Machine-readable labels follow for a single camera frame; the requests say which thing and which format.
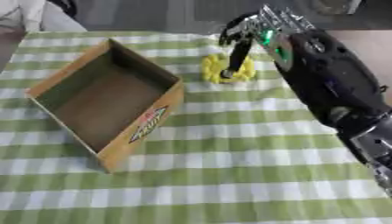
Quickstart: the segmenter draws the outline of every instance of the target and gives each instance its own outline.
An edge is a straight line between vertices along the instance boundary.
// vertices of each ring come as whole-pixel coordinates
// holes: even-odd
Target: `table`
[[[24,91],[114,38],[185,81],[185,103],[109,175]],[[0,74],[0,223],[389,223],[387,199],[259,47],[255,80],[215,85],[216,36],[32,33]]]

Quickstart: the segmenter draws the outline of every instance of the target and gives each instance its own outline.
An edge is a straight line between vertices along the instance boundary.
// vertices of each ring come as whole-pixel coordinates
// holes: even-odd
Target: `cardboard box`
[[[183,84],[109,39],[27,94],[112,172],[182,101]]]

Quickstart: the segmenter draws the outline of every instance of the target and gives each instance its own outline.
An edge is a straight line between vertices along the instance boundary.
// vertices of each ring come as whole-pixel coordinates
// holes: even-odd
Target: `silver metal part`
[[[392,171],[382,164],[372,163],[368,164],[367,167],[374,175],[374,179],[378,186],[384,190],[384,192],[392,198]]]
[[[369,161],[367,166],[373,172],[378,185],[392,197],[392,170],[387,164],[380,162],[380,158],[392,153],[392,116],[382,119],[372,128],[353,137],[351,141]]]
[[[294,14],[290,9],[272,9],[265,4],[259,11],[258,17],[249,18],[248,30],[255,40],[262,45],[274,61],[284,70],[292,67],[292,47],[288,37],[293,33],[306,32],[315,29],[306,18]],[[266,40],[266,32],[272,32]],[[314,51],[324,51],[322,45],[309,43]]]
[[[352,138],[352,143],[369,161],[392,152],[392,116]]]
[[[221,71],[220,76],[226,79],[231,79],[233,78],[234,74],[235,72],[225,69]]]

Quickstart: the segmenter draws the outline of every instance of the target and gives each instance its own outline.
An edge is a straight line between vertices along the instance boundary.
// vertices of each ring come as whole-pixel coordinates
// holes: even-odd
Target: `robotic hand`
[[[302,103],[374,174],[392,197],[392,108],[368,68],[343,44],[289,9],[265,4],[227,24],[219,44],[235,42],[230,64],[238,71],[253,41],[274,60],[277,70]]]

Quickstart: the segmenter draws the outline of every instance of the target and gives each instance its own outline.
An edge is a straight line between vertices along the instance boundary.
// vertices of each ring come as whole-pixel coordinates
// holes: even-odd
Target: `printed label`
[[[137,128],[137,131],[135,132],[135,134],[133,134],[132,138],[129,140],[129,143],[131,144],[137,139],[140,139],[150,134],[161,120],[167,108],[168,106],[165,106],[163,108],[155,109],[152,112],[144,113],[142,124]]]

